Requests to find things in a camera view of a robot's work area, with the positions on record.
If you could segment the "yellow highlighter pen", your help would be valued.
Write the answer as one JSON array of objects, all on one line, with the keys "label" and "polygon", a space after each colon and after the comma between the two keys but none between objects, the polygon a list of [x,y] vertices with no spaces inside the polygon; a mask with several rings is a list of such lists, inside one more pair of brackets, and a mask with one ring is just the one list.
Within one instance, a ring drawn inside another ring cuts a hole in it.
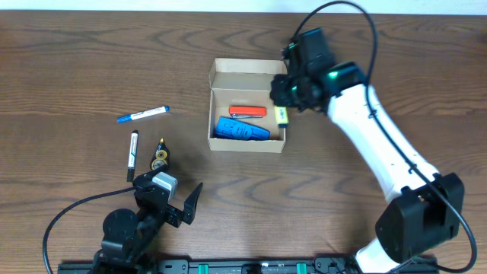
[{"label": "yellow highlighter pen", "polygon": [[279,128],[288,127],[288,112],[286,107],[274,106],[275,121]]}]

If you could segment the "black gold tape dispenser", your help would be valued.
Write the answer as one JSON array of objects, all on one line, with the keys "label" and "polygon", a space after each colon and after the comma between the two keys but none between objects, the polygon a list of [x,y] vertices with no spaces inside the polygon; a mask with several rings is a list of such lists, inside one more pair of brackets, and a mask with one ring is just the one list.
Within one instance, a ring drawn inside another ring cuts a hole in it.
[{"label": "black gold tape dispenser", "polygon": [[150,168],[152,170],[157,170],[160,167],[167,168],[169,166],[169,159],[170,151],[166,145],[166,142],[164,141],[164,138],[161,138],[151,160]]}]

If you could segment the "red stapler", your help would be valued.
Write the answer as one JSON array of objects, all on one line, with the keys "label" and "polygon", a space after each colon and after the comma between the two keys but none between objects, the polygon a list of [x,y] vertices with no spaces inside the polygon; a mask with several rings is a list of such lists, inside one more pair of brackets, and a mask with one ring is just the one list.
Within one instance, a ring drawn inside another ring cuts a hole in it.
[{"label": "red stapler", "polygon": [[228,112],[235,119],[263,118],[267,115],[265,107],[232,106],[229,107]]}]

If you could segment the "cardboard box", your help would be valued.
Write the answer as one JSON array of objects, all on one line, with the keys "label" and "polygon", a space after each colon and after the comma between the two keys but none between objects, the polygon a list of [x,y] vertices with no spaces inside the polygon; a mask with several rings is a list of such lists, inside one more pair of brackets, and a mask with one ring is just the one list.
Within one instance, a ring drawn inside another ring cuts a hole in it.
[{"label": "cardboard box", "polygon": [[[262,59],[217,58],[209,73],[210,111],[208,115],[208,145],[212,151],[280,153],[285,146],[285,129],[279,127],[270,98],[271,81],[276,74],[285,74],[283,62]],[[262,118],[244,118],[244,123],[266,129],[265,141],[244,141],[220,138],[216,135],[219,119],[229,118],[231,107],[263,107]]]}]

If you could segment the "black whiteboard marker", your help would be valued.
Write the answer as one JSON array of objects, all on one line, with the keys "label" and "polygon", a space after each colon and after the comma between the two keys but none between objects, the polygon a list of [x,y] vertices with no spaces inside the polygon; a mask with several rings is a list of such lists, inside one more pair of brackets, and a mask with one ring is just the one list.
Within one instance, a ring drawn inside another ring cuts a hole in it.
[{"label": "black whiteboard marker", "polygon": [[126,176],[127,182],[132,182],[134,180],[137,150],[138,150],[138,130],[134,130],[130,137],[129,157],[128,157],[127,176]]}]

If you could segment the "blue plastic tool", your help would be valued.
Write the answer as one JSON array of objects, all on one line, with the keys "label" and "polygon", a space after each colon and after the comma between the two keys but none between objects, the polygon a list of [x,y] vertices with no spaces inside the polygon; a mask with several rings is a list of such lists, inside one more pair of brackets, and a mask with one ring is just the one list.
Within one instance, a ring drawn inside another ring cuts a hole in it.
[{"label": "blue plastic tool", "polygon": [[220,139],[266,141],[269,140],[270,131],[232,118],[220,117],[214,135]]}]

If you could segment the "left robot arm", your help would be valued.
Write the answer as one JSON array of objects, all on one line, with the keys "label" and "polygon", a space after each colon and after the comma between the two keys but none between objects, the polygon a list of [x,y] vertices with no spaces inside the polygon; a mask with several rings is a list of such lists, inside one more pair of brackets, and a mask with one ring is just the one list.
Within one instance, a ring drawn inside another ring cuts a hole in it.
[{"label": "left robot arm", "polygon": [[146,251],[163,225],[178,228],[182,223],[193,223],[203,188],[200,183],[180,210],[170,204],[178,181],[166,170],[166,167],[159,167],[133,180],[138,212],[117,209],[104,219],[101,252],[93,263],[92,273],[159,272],[157,260]]}]

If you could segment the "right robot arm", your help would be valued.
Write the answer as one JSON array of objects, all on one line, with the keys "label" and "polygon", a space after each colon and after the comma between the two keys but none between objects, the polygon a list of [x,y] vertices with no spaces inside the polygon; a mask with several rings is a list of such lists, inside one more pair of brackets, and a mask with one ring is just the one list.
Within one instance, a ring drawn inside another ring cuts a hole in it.
[{"label": "right robot arm", "polygon": [[320,28],[293,37],[282,58],[287,72],[272,80],[274,104],[324,112],[357,148],[387,201],[375,239],[355,254],[358,271],[404,271],[413,257],[456,237],[463,183],[440,174],[409,144],[367,75],[354,62],[336,63]]}]

